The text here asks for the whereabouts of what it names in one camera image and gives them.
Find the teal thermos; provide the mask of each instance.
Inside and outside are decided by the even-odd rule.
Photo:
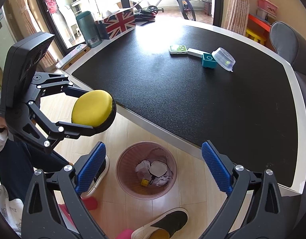
[[[93,19],[90,11],[85,11],[78,14],[76,16],[76,20],[89,47],[93,48],[101,44],[102,39],[100,38],[97,26],[95,25],[95,20]]]

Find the chair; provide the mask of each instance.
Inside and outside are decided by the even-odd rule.
[[[267,39],[263,35],[260,35],[254,32],[253,30],[247,28],[246,37],[249,37],[249,36],[253,37],[255,42],[259,42],[261,45],[265,46],[265,42],[267,41]]]
[[[297,77],[306,108],[306,40],[292,27],[283,22],[275,22],[270,29],[270,40],[277,54],[287,60]],[[294,230],[289,238],[303,236],[306,224],[306,181],[300,206],[296,215]]]

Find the teal box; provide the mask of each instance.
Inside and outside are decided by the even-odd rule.
[[[202,66],[205,68],[215,68],[217,66],[217,62],[211,54],[204,53],[202,57]]]

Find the sticker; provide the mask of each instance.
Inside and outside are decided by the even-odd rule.
[[[146,180],[146,179],[142,179],[142,181],[141,181],[141,185],[142,186],[147,186],[149,184],[149,181],[148,180]]]
[[[3,12],[0,12],[0,21],[3,18]]]
[[[99,38],[97,36],[91,38],[91,39],[88,39],[88,43],[90,45],[94,44],[94,43],[97,43],[99,41]]]

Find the curtain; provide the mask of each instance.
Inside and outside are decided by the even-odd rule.
[[[19,12],[25,22],[26,29],[30,35],[40,32],[40,27],[38,26],[30,8],[28,6],[27,0],[16,0],[19,7]],[[47,69],[52,66],[56,61],[53,59],[49,51],[46,52],[45,56],[40,61],[41,65]]]
[[[245,36],[249,0],[229,0],[224,28]]]

